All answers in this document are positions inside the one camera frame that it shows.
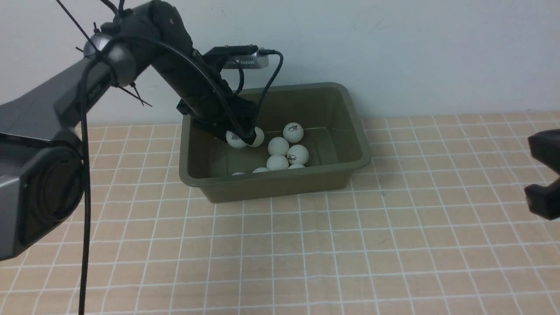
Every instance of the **robotic arm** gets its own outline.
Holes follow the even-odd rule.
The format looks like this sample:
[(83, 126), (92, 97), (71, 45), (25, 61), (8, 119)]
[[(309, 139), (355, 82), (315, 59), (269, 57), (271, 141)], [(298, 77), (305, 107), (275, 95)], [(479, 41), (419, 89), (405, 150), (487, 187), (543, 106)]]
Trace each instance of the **robotic arm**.
[(90, 110), (108, 88), (130, 85), (148, 66), (181, 97), (179, 112), (191, 115), (198, 128), (222, 141), (226, 131), (255, 140), (260, 102), (237, 96), (220, 71), (262, 68), (277, 52), (250, 45), (201, 55), (170, 4), (152, 0), (117, 11), (102, 2), (113, 7), (115, 19), (95, 30), (84, 58), (0, 106), (0, 261), (22, 253), (79, 204), (83, 146), (74, 127), (80, 106)]

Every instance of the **white wall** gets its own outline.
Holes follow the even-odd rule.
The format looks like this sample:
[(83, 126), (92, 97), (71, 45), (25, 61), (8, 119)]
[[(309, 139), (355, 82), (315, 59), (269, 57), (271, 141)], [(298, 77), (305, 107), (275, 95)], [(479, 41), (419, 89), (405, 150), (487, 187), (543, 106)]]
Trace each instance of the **white wall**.
[[(95, 0), (66, 0), (84, 27), (110, 20)], [(127, 0), (135, 6), (143, 0)], [(560, 108), (558, 0), (170, 0), (195, 47), (257, 44), (286, 61), (275, 85), (335, 81), (362, 115)], [(0, 103), (80, 58), (84, 39), (54, 0), (0, 1)], [(273, 67), (247, 71), (264, 86)], [(236, 86), (236, 72), (225, 77)], [(178, 97), (149, 69), (154, 108), (111, 90), (95, 122), (178, 122)]]

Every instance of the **plastic bin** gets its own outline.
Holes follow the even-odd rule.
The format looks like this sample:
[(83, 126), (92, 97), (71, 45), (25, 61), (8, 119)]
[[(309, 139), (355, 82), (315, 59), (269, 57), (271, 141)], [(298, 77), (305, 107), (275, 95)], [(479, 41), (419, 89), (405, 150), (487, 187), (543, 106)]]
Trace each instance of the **plastic bin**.
[[(262, 89), (241, 96), (257, 101)], [(253, 174), (265, 167), (270, 139), (282, 136), (284, 126), (303, 126), (299, 143), (309, 150), (306, 168)], [(347, 89), (335, 83), (271, 88), (260, 111), (258, 126), (265, 133), (260, 147), (231, 148), (227, 143), (191, 126), (183, 118), (179, 176), (199, 187), (209, 201), (227, 202), (328, 191), (344, 188), (352, 173), (371, 160), (361, 120)], [(231, 174), (244, 172), (244, 175)]]

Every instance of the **white ping pong ball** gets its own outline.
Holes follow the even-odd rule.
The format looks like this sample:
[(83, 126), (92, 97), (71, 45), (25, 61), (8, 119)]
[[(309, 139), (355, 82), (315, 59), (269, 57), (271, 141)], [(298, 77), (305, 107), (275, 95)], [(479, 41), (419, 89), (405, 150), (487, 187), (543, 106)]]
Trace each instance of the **white ping pong ball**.
[(238, 135), (231, 131), (226, 132), (226, 141), (231, 147), (236, 149), (241, 149), (247, 145)]
[(270, 170), (267, 168), (257, 168), (253, 171), (253, 173), (262, 173), (262, 172), (269, 172)]
[(263, 144), (264, 142), (264, 132), (262, 129), (260, 129), (259, 127), (255, 127), (255, 133), (256, 133), (256, 138), (255, 141), (253, 142), (253, 144), (251, 145), (252, 147), (258, 147), (261, 144)]
[(267, 161), (267, 168), (269, 170), (288, 169), (289, 165), (288, 160), (283, 155), (273, 155)]
[(304, 129), (298, 123), (289, 123), (284, 127), (282, 135), (289, 143), (298, 143), (304, 138)]
[(288, 169), (302, 169), (304, 167), (305, 167), (305, 165), (302, 165), (302, 164), (293, 164), (293, 165), (290, 165), (290, 167)]
[(288, 150), (290, 164), (305, 165), (309, 160), (309, 151), (302, 145), (294, 145)]
[(268, 153), (270, 155), (286, 155), (290, 145), (282, 137), (276, 137), (268, 143)]

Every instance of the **black cable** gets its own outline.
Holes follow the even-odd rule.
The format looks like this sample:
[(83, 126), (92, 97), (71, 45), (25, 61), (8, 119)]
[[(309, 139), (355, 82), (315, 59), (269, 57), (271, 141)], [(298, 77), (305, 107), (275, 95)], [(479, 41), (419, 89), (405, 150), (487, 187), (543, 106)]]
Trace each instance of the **black cable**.
[(163, 41), (159, 41), (159, 40), (155, 40), (155, 39), (151, 39), (151, 38), (145, 38), (142, 36), (134, 36), (134, 35), (121, 35), (121, 38), (130, 38), (130, 39), (139, 39), (139, 40), (144, 40), (147, 41), (149, 43), (152, 44), (156, 44), (162, 48), (165, 48), (171, 52), (173, 52), (174, 54), (180, 56), (182, 59), (186, 60), (191, 66), (193, 66), (198, 73), (200, 73), (200, 75), (202, 75), (204, 77), (204, 79), (212, 86), (212, 89), (214, 90), (214, 93), (216, 94), (216, 97), (218, 98), (218, 100), (220, 101), (220, 104), (223, 107), (224, 112), (226, 112), (226, 115), (229, 117), (231, 124), (234, 126), (235, 129), (235, 133), (240, 136), (240, 137), (246, 137), (248, 138), (250, 136), (249, 133), (246, 133), (243, 131), (243, 128), (241, 127), (241, 124), (237, 121), (237, 118), (235, 117), (234, 113), (231, 111), (231, 108), (227, 105), (227, 100), (224, 97), (224, 95), (220, 92), (220, 88), (218, 87), (218, 85), (216, 84), (216, 82), (210, 78), (210, 76), (208, 75), (208, 73), (206, 73), (206, 70), (204, 70), (195, 60), (193, 60), (190, 56), (188, 56), (187, 54), (183, 53), (182, 51), (178, 50), (177, 48), (164, 43)]
[(111, 11), (115, 14), (115, 16), (119, 16), (119, 11), (116, 9), (115, 5), (110, 0), (100, 0), (100, 1), (103, 2), (103, 4), (105, 4), (106, 6), (108, 6), (108, 8), (111, 9)]
[(94, 45), (94, 42), (91, 41), (91, 38), (89, 36), (87, 36), (86, 32), (83, 30), (83, 28), (80, 26), (80, 24), (78, 23), (78, 21), (76, 21), (76, 19), (70, 14), (70, 12), (66, 9), (66, 7), (62, 4), (62, 2), (60, 2), (60, 0), (56, 0), (56, 2), (58, 2), (58, 4), (60, 5), (60, 7), (62, 8), (62, 10), (64, 10), (64, 12), (66, 13), (66, 15), (68, 15), (68, 17), (70, 18), (70, 20), (72, 20), (72, 22), (74, 22), (74, 24), (78, 27), (78, 29), (80, 30), (80, 32), (82, 32), (82, 34), (85, 36), (85, 38), (87, 39), (87, 41), (90, 43), (90, 45), (94, 48), (95, 52), (98, 53), (99, 50), (97, 49), (97, 46)]
[(142, 106), (144, 106), (144, 103), (145, 103), (146, 105), (148, 105), (148, 106), (150, 106), (150, 107), (153, 107), (150, 103), (148, 103), (148, 102), (146, 102), (145, 100), (143, 100), (143, 99), (137, 97), (136, 95), (134, 95), (134, 93), (130, 92), (129, 90), (127, 90), (127, 89), (125, 89), (125, 88), (123, 88), (122, 86), (119, 85), (119, 86), (117, 86), (117, 88), (118, 88), (119, 90), (122, 90), (122, 91), (126, 92), (128, 95), (132, 96), (133, 98), (139, 100), (139, 101), (142, 103)]
[(91, 180), (90, 180), (90, 148), (87, 135), (87, 75), (98, 63), (94, 58), (87, 64), (82, 72), (78, 84), (78, 95), (80, 96), (80, 123), (82, 127), (82, 159), (83, 159), (83, 187), (84, 187), (84, 219), (83, 219), (83, 251), (82, 251), (82, 274), (80, 279), (80, 298), (78, 300), (78, 314), (85, 314), (87, 267), (90, 260), (90, 233), (91, 233)]
[(245, 73), (243, 73), (243, 67), (237, 59), (231, 57), (229, 59), (235, 63), (237, 70), (239, 70), (239, 84), (237, 86), (237, 90), (234, 92), (234, 95), (238, 95), (243, 90), (243, 84), (245, 84)]
[(274, 79), (276, 78), (278, 73), (280, 72), (280, 68), (282, 68), (282, 64), (284, 64), (284, 55), (282, 55), (282, 53), (277, 51), (277, 50), (262, 49), (260, 51), (260, 53), (262, 55), (278, 55), (280, 57), (280, 61), (278, 62), (278, 65), (276, 66), (276, 70), (274, 70), (274, 72), (272, 73), (272, 76), (268, 80), (267, 85), (264, 86), (263, 91), (260, 93), (259, 101), (256, 104), (257, 105), (257, 114), (260, 111), (260, 106), (263, 104), (264, 97), (267, 95), (268, 89), (270, 89), (270, 86), (271, 86), (272, 82), (274, 81)]
[(122, 14), (123, 12), (124, 12), (124, 0), (120, 0), (119, 1), (119, 16), (123, 16), (123, 14)]

